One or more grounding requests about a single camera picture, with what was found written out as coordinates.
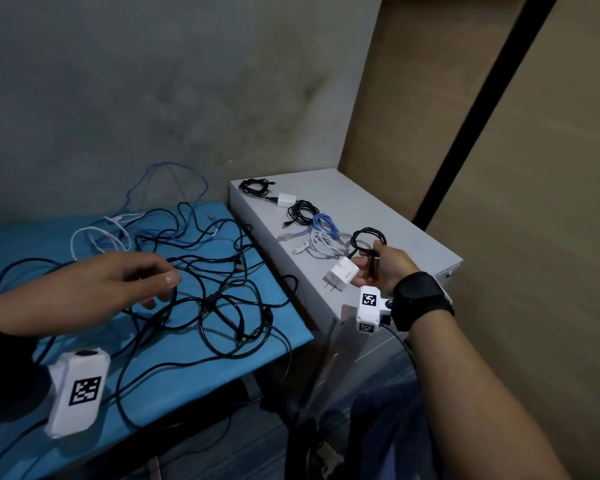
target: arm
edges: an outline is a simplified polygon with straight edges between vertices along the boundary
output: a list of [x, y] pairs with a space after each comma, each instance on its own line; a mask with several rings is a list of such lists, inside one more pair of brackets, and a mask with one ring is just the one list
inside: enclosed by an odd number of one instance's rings
[[[419, 271], [404, 251], [382, 246], [378, 275], [368, 258], [354, 285], [391, 294], [405, 276]], [[418, 380], [429, 421], [452, 473], [460, 479], [568, 479], [536, 421], [496, 377], [446, 311], [421, 316], [411, 327]]]
[[46, 366], [33, 362], [37, 337], [77, 331], [136, 302], [166, 301], [180, 276], [151, 253], [108, 253], [73, 263], [0, 295], [0, 422], [22, 417], [48, 395]]

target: white power adapter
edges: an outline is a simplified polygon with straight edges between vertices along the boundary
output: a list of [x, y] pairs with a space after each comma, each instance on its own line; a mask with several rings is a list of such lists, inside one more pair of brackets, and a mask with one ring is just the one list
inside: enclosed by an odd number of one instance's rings
[[356, 314], [358, 331], [369, 334], [378, 331], [382, 315], [391, 314], [390, 302], [391, 299], [380, 296], [380, 290], [375, 286], [361, 286]]
[[324, 275], [324, 280], [337, 290], [343, 291], [359, 271], [360, 268], [349, 258], [342, 256], [336, 265]]
[[79, 433], [98, 417], [111, 357], [101, 349], [65, 352], [49, 366], [56, 400], [45, 426], [51, 438]]
[[290, 194], [278, 194], [278, 207], [288, 209], [296, 203], [296, 196]]

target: person's right hand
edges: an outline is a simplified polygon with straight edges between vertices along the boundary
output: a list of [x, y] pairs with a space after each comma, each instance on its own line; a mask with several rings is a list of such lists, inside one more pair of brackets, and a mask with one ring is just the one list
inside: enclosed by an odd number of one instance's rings
[[353, 263], [360, 268], [360, 271], [353, 278], [353, 286], [375, 286], [387, 295], [393, 294], [393, 289], [405, 276], [417, 273], [418, 266], [409, 255], [401, 249], [383, 246], [380, 241], [374, 242], [374, 250], [380, 256], [379, 266], [376, 261], [376, 276], [369, 276], [369, 263], [372, 257], [353, 258]]

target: black sleeve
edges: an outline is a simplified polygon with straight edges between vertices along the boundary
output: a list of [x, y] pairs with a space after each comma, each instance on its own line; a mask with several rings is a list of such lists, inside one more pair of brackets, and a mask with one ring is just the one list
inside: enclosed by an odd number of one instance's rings
[[48, 368], [33, 362], [38, 339], [0, 332], [0, 423], [32, 412], [48, 395]]

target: fingernail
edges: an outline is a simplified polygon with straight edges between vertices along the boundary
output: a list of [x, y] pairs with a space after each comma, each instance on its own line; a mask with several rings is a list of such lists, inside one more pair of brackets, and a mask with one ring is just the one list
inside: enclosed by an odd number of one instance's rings
[[167, 279], [169, 288], [173, 288], [180, 282], [180, 275], [177, 271], [168, 271], [164, 274], [164, 277]]

